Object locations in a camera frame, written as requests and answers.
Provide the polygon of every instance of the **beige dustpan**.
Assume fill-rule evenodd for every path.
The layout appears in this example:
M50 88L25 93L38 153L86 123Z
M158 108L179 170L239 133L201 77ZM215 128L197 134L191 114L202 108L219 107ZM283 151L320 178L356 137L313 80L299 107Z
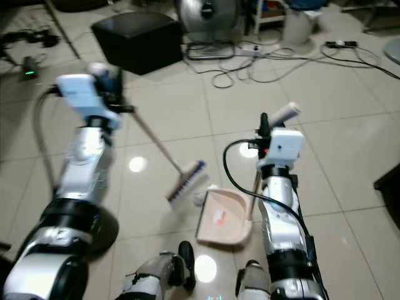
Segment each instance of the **beige dustpan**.
M251 232L254 201L232 189L210 189L197 225L197 241L227 245L243 243Z

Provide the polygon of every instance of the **robot leg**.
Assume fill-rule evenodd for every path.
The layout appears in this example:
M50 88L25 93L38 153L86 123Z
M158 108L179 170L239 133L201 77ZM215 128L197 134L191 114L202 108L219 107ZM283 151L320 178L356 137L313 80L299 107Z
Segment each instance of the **robot leg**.
M192 246L183 241L178 253L161 252L134 274L125 276L123 291L117 300L163 300L165 290L171 286L192 291L196 285Z
M235 294L238 300L269 300L268 280L257 261L248 261L236 279Z

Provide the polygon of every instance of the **white bucket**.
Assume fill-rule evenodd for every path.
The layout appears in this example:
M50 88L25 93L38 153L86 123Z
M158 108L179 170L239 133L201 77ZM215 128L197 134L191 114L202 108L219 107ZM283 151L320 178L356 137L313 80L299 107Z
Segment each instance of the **white bucket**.
M310 37L321 14L321 11L294 11L287 8L283 27L283 42L293 46L304 44Z

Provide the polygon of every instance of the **black box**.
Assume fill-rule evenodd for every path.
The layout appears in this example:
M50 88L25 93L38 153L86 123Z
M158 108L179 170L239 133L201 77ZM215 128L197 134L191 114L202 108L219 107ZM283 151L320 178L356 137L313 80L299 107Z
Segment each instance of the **black box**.
M94 23L92 31L108 62L146 74L182 60L180 24L156 12L128 12Z

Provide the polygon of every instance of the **fan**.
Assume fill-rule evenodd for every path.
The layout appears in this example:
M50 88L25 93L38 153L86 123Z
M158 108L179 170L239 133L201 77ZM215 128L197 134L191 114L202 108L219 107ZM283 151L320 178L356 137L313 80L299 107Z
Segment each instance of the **fan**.
M240 0L177 0L176 10L188 38L193 41L187 45L187 58L228 59L234 56L234 43L228 37L238 21ZM191 55L191 51L199 46L202 49L202 46L218 48L227 45L231 48L228 55Z

